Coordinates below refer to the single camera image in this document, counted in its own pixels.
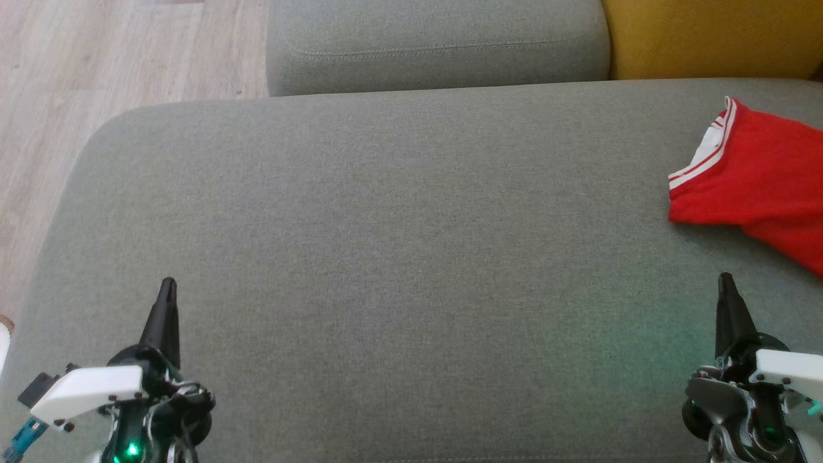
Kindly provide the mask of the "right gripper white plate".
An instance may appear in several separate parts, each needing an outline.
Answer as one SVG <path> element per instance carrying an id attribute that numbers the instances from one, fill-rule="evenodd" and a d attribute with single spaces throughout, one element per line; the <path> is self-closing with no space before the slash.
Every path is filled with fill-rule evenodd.
<path id="1" fill-rule="evenodd" d="M 682 419 L 707 445 L 705 463 L 823 463 L 823 443 L 788 424 L 808 405 L 823 422 L 823 356 L 759 345 L 731 273 L 718 277 L 714 366 L 685 387 Z"/>

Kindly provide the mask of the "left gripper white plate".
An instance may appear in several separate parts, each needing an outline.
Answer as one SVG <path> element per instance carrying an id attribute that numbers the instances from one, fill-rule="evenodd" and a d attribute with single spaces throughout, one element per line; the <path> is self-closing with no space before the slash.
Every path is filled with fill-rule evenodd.
<path id="1" fill-rule="evenodd" d="M 212 427 L 213 393 L 185 380 L 177 284 L 163 278 L 140 337 L 104 367 L 75 367 L 33 402 L 30 413 L 65 428 L 88 412 L 105 413 L 111 431 L 94 463 L 200 463 L 197 446 Z"/>

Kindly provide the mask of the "red jersey with black lettering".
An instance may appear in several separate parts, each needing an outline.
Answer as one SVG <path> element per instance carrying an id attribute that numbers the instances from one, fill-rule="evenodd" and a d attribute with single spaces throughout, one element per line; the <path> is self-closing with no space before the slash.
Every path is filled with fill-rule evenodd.
<path id="1" fill-rule="evenodd" d="M 728 96 L 691 162 L 668 176 L 671 222 L 823 241 L 823 129 Z"/>

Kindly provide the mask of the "white object with brown top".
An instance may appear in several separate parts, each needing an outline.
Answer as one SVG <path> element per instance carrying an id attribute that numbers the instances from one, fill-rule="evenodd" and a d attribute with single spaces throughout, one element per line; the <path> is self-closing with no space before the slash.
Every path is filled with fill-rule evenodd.
<path id="1" fill-rule="evenodd" d="M 5 314 L 0 314 L 0 376 L 2 376 L 6 360 L 8 360 L 14 329 L 14 322 Z"/>

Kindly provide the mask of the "large grey sofa chaise cushion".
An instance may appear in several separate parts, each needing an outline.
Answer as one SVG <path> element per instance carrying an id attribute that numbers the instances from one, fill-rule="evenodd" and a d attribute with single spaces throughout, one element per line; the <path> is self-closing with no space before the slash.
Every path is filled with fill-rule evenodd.
<path id="1" fill-rule="evenodd" d="M 823 281 L 668 222 L 738 98 L 823 129 L 823 84 L 555 83 L 133 109 L 80 153 L 0 376 L 103 365 L 177 281 L 200 463 L 703 463 L 682 424 L 718 275 L 823 354 Z"/>

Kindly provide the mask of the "wide yellow sofa back cushion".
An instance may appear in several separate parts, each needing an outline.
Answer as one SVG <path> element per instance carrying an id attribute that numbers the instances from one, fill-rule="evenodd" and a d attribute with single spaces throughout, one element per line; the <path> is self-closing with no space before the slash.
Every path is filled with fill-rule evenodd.
<path id="1" fill-rule="evenodd" d="M 823 69 L 823 0 L 601 3 L 614 80 L 811 80 Z"/>

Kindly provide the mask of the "long grey sofa seat cushion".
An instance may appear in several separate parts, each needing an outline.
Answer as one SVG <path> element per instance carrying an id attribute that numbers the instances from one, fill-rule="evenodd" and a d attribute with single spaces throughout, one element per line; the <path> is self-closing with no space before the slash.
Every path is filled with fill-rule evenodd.
<path id="1" fill-rule="evenodd" d="M 601 0 L 271 0 L 270 96 L 604 81 Z"/>

